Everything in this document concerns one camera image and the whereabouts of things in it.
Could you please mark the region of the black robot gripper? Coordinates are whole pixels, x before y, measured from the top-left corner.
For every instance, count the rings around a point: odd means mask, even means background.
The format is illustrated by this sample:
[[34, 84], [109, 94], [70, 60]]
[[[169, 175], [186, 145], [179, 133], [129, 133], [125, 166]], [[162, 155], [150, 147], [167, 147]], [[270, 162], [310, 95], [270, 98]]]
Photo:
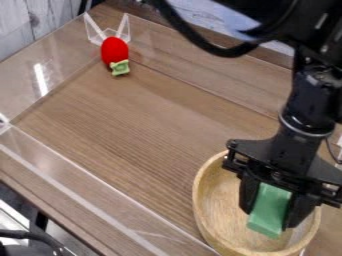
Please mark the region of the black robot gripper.
[[260, 185], [266, 183], [293, 193], [282, 220], [282, 230], [296, 228], [317, 206], [342, 206], [342, 172], [318, 155], [322, 141], [336, 125], [292, 126], [281, 123], [273, 137], [262, 140], [230, 139], [222, 163], [241, 179], [239, 207], [254, 209]]

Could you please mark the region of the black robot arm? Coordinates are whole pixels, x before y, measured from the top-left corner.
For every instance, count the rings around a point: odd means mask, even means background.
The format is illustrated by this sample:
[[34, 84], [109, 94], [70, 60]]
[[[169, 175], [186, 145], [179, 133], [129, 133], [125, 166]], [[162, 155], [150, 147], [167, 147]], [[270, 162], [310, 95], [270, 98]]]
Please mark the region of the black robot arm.
[[278, 130], [262, 140], [229, 140], [222, 163], [241, 179], [241, 209], [253, 218], [274, 217], [286, 230], [318, 206], [342, 207], [342, 172], [318, 155], [342, 124], [342, 0], [211, 1], [239, 41], [233, 47], [207, 40], [169, 0], [151, 0], [151, 5], [186, 40], [214, 56], [242, 57], [265, 44], [292, 51], [292, 89]]

